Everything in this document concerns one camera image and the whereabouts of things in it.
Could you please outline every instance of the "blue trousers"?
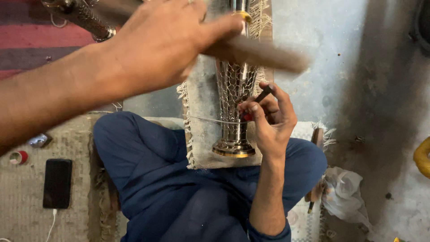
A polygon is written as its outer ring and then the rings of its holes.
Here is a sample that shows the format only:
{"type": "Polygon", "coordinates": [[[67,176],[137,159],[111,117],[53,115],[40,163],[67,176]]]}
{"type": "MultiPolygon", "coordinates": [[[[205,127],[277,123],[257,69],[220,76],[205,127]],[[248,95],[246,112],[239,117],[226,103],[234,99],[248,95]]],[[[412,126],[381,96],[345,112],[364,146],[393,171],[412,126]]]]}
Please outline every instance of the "blue trousers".
{"type": "MultiPolygon", "coordinates": [[[[189,170],[183,130],[167,129],[131,112],[116,112],[97,121],[94,141],[128,219],[179,188],[192,191],[196,184],[223,185],[244,199],[244,213],[249,212],[260,167],[189,170]]],[[[326,167],[326,157],[316,145],[289,140],[283,189],[286,214],[316,185],[326,167]]]]}

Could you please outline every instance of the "black smartphone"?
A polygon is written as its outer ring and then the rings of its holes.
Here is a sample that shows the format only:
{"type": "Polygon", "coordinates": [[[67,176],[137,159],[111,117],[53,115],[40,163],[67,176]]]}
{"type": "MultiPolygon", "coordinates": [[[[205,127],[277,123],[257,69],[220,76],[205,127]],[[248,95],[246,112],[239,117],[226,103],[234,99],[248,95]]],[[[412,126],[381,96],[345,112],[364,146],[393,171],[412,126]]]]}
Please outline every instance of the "black smartphone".
{"type": "Polygon", "coordinates": [[[43,207],[66,209],[70,203],[72,161],[49,159],[45,167],[45,185],[43,186],[43,207]]]}

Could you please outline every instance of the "white plastic bag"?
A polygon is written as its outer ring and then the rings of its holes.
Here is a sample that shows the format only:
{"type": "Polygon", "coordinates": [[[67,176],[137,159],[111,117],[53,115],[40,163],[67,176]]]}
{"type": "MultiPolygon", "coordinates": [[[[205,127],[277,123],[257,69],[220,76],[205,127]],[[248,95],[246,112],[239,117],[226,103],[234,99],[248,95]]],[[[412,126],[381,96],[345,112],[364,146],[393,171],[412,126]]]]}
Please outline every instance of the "white plastic bag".
{"type": "Polygon", "coordinates": [[[359,186],[362,179],[352,171],[339,167],[328,168],[325,177],[327,187],[322,203],[331,215],[349,223],[363,223],[371,229],[372,225],[360,195],[359,186]]]}

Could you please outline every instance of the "blurred hammer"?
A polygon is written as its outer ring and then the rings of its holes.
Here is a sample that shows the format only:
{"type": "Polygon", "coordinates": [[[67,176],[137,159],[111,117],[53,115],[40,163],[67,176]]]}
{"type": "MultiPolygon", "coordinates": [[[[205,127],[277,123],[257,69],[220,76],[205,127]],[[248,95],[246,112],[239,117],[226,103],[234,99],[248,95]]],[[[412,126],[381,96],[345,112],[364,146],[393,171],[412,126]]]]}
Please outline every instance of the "blurred hammer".
{"type": "MultiPolygon", "coordinates": [[[[142,4],[140,0],[100,0],[93,12],[113,26],[122,26],[142,4]]],[[[309,65],[309,59],[300,52],[275,48],[272,44],[259,43],[245,36],[220,40],[210,46],[204,54],[239,64],[265,66],[292,73],[301,73],[309,65]]]]}

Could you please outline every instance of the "hand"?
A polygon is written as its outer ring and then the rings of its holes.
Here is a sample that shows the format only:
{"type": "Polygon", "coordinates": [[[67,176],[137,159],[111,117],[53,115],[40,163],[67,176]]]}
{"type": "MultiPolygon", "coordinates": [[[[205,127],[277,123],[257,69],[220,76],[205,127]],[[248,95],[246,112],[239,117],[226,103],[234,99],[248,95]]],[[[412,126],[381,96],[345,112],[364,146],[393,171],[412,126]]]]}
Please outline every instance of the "hand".
{"type": "Polygon", "coordinates": [[[112,91],[132,96],[183,82],[199,53],[242,29],[240,16],[202,23],[205,14],[203,0],[142,4],[116,36],[100,44],[112,91]]]}
{"type": "Polygon", "coordinates": [[[269,94],[260,104],[253,102],[256,97],[238,105],[240,112],[247,111],[255,121],[257,146],[264,160],[285,162],[285,149],[297,124],[289,95],[275,83],[260,83],[261,88],[273,86],[273,95],[269,94]]]}

